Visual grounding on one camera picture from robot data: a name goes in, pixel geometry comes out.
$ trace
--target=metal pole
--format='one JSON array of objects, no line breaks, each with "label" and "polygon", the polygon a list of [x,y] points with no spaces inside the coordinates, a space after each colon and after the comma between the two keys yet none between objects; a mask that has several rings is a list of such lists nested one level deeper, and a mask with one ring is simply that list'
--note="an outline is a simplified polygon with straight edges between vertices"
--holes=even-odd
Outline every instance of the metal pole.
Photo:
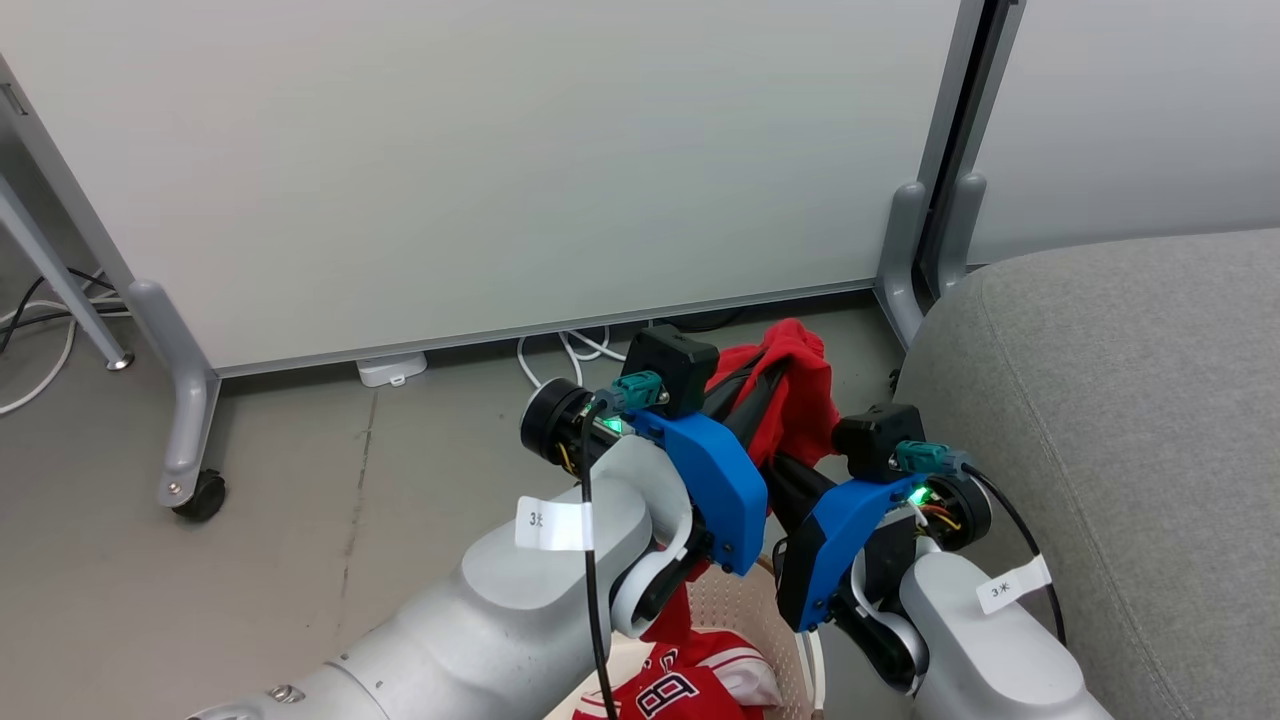
[{"label": "metal pole", "polygon": [[54,247],[49,245],[49,240],[36,227],[36,220],[27,213],[22,201],[18,200],[18,196],[3,177],[0,177],[0,223],[9,229],[9,234],[18,241],[18,246],[31,258],[40,274],[45,275],[45,282],[52,286],[54,292],[61,297],[63,304],[70,310],[72,316],[84,328],[84,333],[88,334],[93,345],[97,346],[97,350],[106,357],[106,369],[123,370],[128,368],[133,363],[133,354],[125,352],[115,342],[111,332],[106,329],[102,318],[93,310],[93,305],[88,301],[88,297],[84,297],[84,293],[76,284],[76,277],[67,272],[67,266],[63,265],[61,259],[54,252]]}]

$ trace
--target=gray fabric upholstery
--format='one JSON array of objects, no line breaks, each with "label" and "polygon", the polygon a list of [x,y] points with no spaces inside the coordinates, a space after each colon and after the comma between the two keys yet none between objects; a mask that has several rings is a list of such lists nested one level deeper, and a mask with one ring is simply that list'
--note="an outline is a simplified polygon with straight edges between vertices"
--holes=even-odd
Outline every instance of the gray fabric upholstery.
[{"label": "gray fabric upholstery", "polygon": [[[925,318],[897,398],[1024,515],[1117,719],[1280,717],[1280,231],[984,268]],[[972,552],[1029,557],[1002,512]]]}]

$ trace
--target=black wheel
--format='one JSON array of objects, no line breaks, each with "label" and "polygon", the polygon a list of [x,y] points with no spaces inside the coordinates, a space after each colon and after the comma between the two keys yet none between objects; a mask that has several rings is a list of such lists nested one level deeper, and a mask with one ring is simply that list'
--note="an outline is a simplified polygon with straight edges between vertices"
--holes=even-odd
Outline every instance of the black wheel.
[{"label": "black wheel", "polygon": [[179,516],[196,523],[204,523],[218,514],[227,500],[227,480],[218,470],[201,470],[196,477],[196,489],[191,500],[172,510]]}]

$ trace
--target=red cloth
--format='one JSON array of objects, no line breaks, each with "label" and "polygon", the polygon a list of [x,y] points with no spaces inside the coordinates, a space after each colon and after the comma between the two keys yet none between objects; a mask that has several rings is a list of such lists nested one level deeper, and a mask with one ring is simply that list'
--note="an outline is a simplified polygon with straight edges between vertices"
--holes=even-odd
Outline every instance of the red cloth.
[{"label": "red cloth", "polygon": [[[831,447],[831,430],[840,421],[840,411],[831,401],[831,365],[823,357],[827,348],[822,338],[806,331],[800,320],[787,318],[776,323],[764,333],[764,342],[760,345],[740,345],[721,352],[716,375],[707,383],[707,389],[746,365],[762,350],[764,356],[742,386],[739,401],[751,392],[760,373],[781,360],[787,360],[788,364],[748,455],[759,466],[773,457],[773,454],[782,451],[812,468],[818,460],[835,452]],[[689,582],[700,578],[708,566],[708,562],[703,562],[689,575]],[[641,639],[684,644],[691,624],[689,592],[681,585]]]},{"label": "red cloth", "polygon": [[[694,632],[684,646],[657,643],[640,671],[613,688],[618,720],[762,720],[762,707],[781,703],[773,669],[731,630]],[[573,720],[607,716],[599,691],[573,711]]]}]

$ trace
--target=beige basket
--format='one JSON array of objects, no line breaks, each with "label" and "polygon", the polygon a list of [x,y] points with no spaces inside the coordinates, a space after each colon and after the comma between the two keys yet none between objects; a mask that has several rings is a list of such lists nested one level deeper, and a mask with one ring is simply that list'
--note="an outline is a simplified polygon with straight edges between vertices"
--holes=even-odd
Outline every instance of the beige basket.
[{"label": "beige basket", "polygon": [[[827,694],[822,643],[817,633],[797,635],[791,632],[778,616],[773,592],[773,568],[763,557],[746,578],[726,575],[713,568],[689,588],[694,626],[733,630],[760,651],[782,691],[782,707],[767,711],[768,720],[820,720]],[[612,648],[609,674],[626,678],[649,657],[650,646],[614,633]],[[595,689],[599,684],[593,673],[547,720],[568,720],[577,698]]]}]

